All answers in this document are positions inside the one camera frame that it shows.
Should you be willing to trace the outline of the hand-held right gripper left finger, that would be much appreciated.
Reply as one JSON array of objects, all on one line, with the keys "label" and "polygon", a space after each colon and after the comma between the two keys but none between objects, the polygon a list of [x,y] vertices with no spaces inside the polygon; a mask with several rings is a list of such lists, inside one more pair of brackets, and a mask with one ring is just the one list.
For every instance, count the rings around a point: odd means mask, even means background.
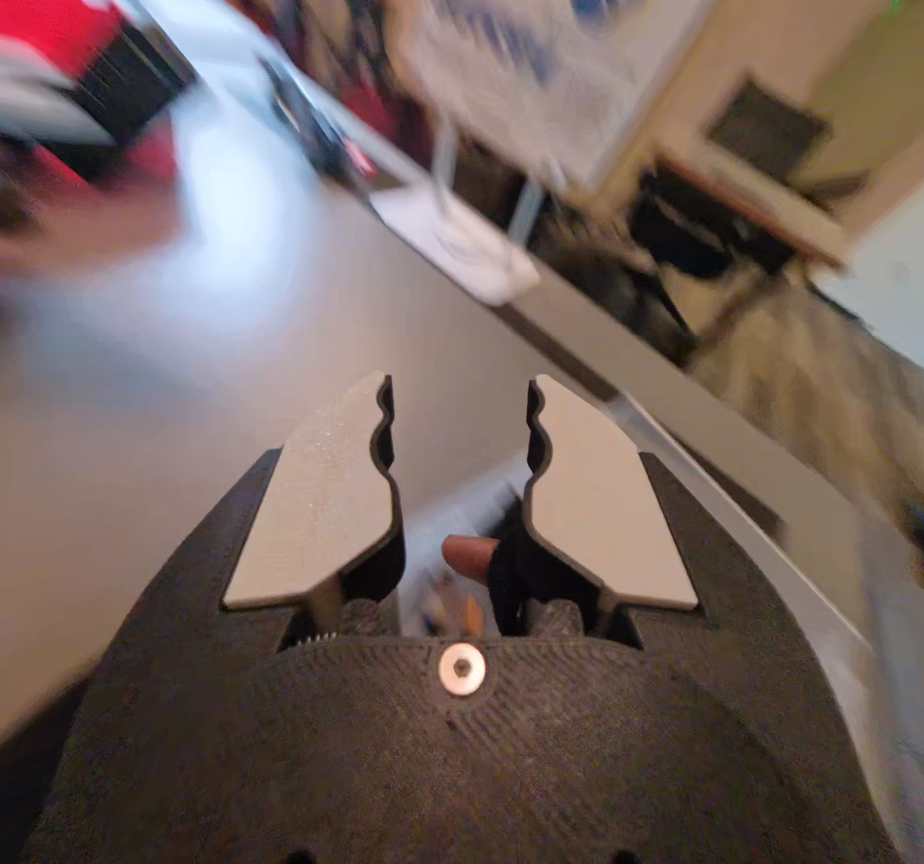
[{"label": "hand-held right gripper left finger", "polygon": [[406,567],[392,378],[372,372],[286,439],[223,596],[228,611],[295,607],[336,625],[355,600],[397,610]]}]

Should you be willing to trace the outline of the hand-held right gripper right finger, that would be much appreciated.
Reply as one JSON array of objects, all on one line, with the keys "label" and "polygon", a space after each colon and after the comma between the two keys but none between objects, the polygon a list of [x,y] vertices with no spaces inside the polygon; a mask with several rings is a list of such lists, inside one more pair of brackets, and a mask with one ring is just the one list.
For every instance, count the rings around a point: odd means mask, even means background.
[{"label": "hand-held right gripper right finger", "polygon": [[527,533],[619,605],[689,613],[699,597],[641,452],[599,408],[547,374],[527,391]]}]

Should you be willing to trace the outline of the red plastic bin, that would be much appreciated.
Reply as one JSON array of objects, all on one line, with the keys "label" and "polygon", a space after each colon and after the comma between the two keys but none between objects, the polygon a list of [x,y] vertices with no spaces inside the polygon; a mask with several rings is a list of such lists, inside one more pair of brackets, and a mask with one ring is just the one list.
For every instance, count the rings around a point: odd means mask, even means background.
[{"label": "red plastic bin", "polygon": [[127,0],[1,0],[2,149],[63,178],[172,183],[170,111],[196,82],[186,57]]}]

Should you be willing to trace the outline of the person's right hand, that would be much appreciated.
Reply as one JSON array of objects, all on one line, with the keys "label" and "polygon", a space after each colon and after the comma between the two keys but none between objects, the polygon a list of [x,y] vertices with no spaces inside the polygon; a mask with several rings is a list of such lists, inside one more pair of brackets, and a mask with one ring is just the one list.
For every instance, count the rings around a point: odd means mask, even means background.
[{"label": "person's right hand", "polygon": [[449,535],[442,543],[442,556],[446,566],[457,575],[487,585],[491,561],[499,543],[489,537]]}]

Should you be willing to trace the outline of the wooden office desk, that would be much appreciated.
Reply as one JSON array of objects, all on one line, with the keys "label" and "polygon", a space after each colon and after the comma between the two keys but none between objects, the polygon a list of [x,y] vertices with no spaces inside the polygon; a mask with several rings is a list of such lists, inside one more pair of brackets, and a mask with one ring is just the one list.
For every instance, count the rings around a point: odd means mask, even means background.
[{"label": "wooden office desk", "polygon": [[669,129],[652,144],[657,163],[711,200],[817,264],[835,270],[849,267],[854,249],[841,224],[794,190],[693,128]]}]

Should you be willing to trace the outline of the instruction poster board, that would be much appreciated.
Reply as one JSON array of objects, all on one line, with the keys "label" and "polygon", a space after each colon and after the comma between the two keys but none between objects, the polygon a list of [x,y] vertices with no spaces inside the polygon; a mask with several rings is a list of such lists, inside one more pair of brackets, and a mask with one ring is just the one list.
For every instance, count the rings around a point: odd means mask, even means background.
[{"label": "instruction poster board", "polygon": [[413,0],[424,97],[528,174],[596,188],[717,0]]}]

